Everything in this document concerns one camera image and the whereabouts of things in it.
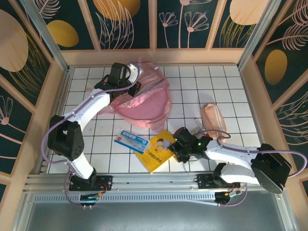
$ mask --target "yellow book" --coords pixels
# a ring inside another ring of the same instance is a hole
[[[135,152],[135,154],[146,169],[153,173],[174,155],[168,149],[174,142],[172,135],[167,130],[163,130],[150,140],[151,146],[146,152],[143,154]]]

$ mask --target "pink backpack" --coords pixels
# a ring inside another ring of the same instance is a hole
[[[169,83],[154,63],[138,63],[143,70],[138,82],[141,88],[135,97],[128,93],[116,97],[110,104],[114,111],[101,110],[98,114],[118,114],[136,127],[160,132],[171,107]]]

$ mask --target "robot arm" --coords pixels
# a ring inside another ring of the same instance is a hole
[[[51,118],[50,126],[64,118],[70,117],[64,123],[52,130],[48,136],[48,147],[56,154],[67,158],[67,164],[75,172],[79,182],[94,188],[96,184],[96,170],[89,164],[83,154],[84,141],[82,131],[86,124],[118,95],[128,92],[131,96],[140,89],[137,82],[139,68],[130,64],[113,64],[110,75],[95,85],[90,96],[77,106],[72,112],[64,116]],[[240,147],[226,144],[229,149],[222,148],[216,140],[210,137],[197,139],[185,128],[180,128],[175,134],[176,140],[169,149],[175,154],[177,161],[187,162],[190,156],[211,160],[225,161],[231,164],[218,164],[215,169],[216,182],[225,183],[253,183],[260,184],[270,192],[282,193],[291,165],[280,155],[261,155],[252,153],[257,150],[274,150],[263,144],[260,148]],[[241,153],[235,150],[251,151]]]

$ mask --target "white tile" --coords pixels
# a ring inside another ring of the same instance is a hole
[[[195,134],[200,130],[199,125],[195,121],[195,119],[185,119],[185,127],[191,134]]]
[[[110,173],[128,173],[129,154],[110,155]]]
[[[110,109],[109,106],[106,106],[106,107],[102,108],[102,110],[104,110],[104,111],[109,111],[110,110],[111,112],[113,111],[113,110]],[[104,113],[104,114],[98,113],[97,114],[97,119],[114,119],[114,117],[115,117],[114,114],[108,114],[108,113]]]
[[[215,103],[213,90],[198,90],[200,103]]]
[[[111,136],[94,136],[92,153],[110,153]]]
[[[182,90],[195,90],[197,89],[196,78],[181,78]]]
[[[204,77],[204,78],[196,78],[197,80],[197,88],[206,90],[206,89],[213,89],[211,78]]]
[[[166,77],[180,77],[178,66],[165,66],[165,76]]]
[[[168,118],[184,118],[182,104],[172,104]]]
[[[85,91],[86,83],[86,79],[73,79],[69,91]]]
[[[87,79],[89,73],[89,68],[75,68],[73,79]]]
[[[87,125],[83,129],[82,135],[94,136],[95,123],[96,123],[96,120],[90,120],[89,123],[87,123]]]
[[[54,154],[52,155],[51,160],[52,161],[65,160],[65,157]],[[50,168],[49,168],[50,174],[67,173],[67,172],[68,172],[68,166],[65,163],[50,165]]]
[[[69,92],[66,100],[66,105],[79,105],[83,101],[85,92]]]
[[[179,163],[174,158],[170,158],[170,171],[171,172],[189,172],[189,162]]]
[[[236,118],[224,118],[227,133],[240,133]]]
[[[110,154],[93,154],[91,157],[91,165],[96,169],[97,173],[108,173]]]
[[[94,89],[94,86],[96,84],[98,84],[99,82],[101,81],[101,79],[97,79],[97,78],[94,78],[94,79],[88,79],[87,81],[87,86],[86,86],[86,90],[89,91],[91,89],[91,91]]]
[[[110,74],[110,71],[111,71],[111,67],[105,67],[105,69],[104,69],[104,75],[103,75],[103,76],[109,75],[109,74]]]
[[[240,134],[230,134],[230,135],[231,135],[231,138],[226,139],[226,143],[234,144],[234,145],[238,145],[238,146],[243,145],[242,137],[241,137]]]
[[[83,150],[83,153],[90,154],[92,152],[93,136],[85,136],[83,137],[83,141],[85,143],[85,148]]]
[[[97,120],[95,126],[95,136],[111,136],[113,125],[113,120]]]
[[[231,103],[232,99],[229,90],[214,90],[217,103]]]
[[[222,117],[235,117],[232,103],[217,103],[217,106]]]
[[[172,103],[183,103],[181,90],[170,90],[169,93]]]
[[[163,67],[163,66],[159,66],[158,68],[159,68],[159,70],[163,73],[163,75],[165,75],[165,69],[164,69],[164,67]]]
[[[251,111],[248,103],[234,103],[234,109],[237,117],[251,116]]]
[[[256,126],[252,117],[237,118],[241,133],[256,133]]]
[[[183,103],[199,103],[197,90],[182,90]]]
[[[167,130],[167,121],[164,123],[164,129]],[[153,137],[154,135],[157,135],[157,134],[158,134],[157,131],[154,131],[154,130],[150,129],[150,135],[152,135],[152,137]]]
[[[247,101],[244,90],[230,90],[233,103],[245,103]]]
[[[168,131],[171,134],[174,134],[179,128],[185,126],[185,121],[184,119],[168,119],[167,124],[168,124]]]
[[[63,115],[65,115],[66,113],[71,112],[72,110],[74,110],[76,108],[76,106],[65,106],[64,110],[63,110]]]
[[[229,89],[244,89],[241,77],[227,78]]]
[[[213,89],[228,89],[227,79],[225,77],[212,78]]]
[[[117,120],[115,120],[115,123],[114,123],[114,133],[113,133],[113,135],[117,136],[122,129],[130,131],[130,127],[131,127],[130,123],[126,122],[123,119],[117,119]]]
[[[196,77],[210,77],[208,66],[194,66]]]
[[[225,77],[222,66],[209,66],[211,77]]]
[[[103,78],[104,68],[103,67],[91,67],[88,78]]]
[[[225,73],[227,77],[237,77],[240,76],[237,66],[224,66]]]
[[[149,172],[135,154],[130,154],[129,172]]]
[[[180,66],[181,77],[194,77],[193,66]]]
[[[136,126],[131,126],[131,132],[136,135],[149,135],[149,129],[148,128],[140,128]]]
[[[185,118],[201,118],[200,104],[198,103],[185,103],[184,104]]]
[[[242,139],[244,142],[244,146],[246,147],[260,147],[261,146],[258,134],[256,133],[242,134]]]
[[[180,78],[169,78],[168,82],[170,90],[181,90]]]
[[[128,147],[123,146],[122,144],[115,142],[116,136],[112,138],[112,144],[111,144],[111,153],[129,153],[130,149]]]
[[[169,160],[164,162],[161,166],[158,167],[154,172],[169,172]]]
[[[189,165],[191,167],[191,172],[193,172],[193,171],[209,171],[210,170],[208,160],[206,160],[204,158],[197,160],[195,157],[191,157],[190,160],[191,161],[189,162]]]

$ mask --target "white grid floor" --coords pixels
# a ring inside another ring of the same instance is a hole
[[[64,114],[70,112],[85,99],[111,67],[75,68]],[[228,143],[244,146],[260,146],[257,130],[247,102],[242,80],[236,66],[161,66],[170,84],[172,108],[165,128],[174,133],[180,127],[190,132],[198,129],[194,118],[201,118],[200,108],[207,103],[216,103],[224,117]],[[137,128],[117,115],[96,115],[83,131],[88,161],[98,173],[145,173],[146,168],[128,148],[113,139],[124,128],[148,139],[156,133]],[[52,155],[52,161],[62,159]],[[173,158],[157,172],[209,171],[214,170],[215,161],[178,163]],[[49,166],[48,173],[66,173],[68,166]]]

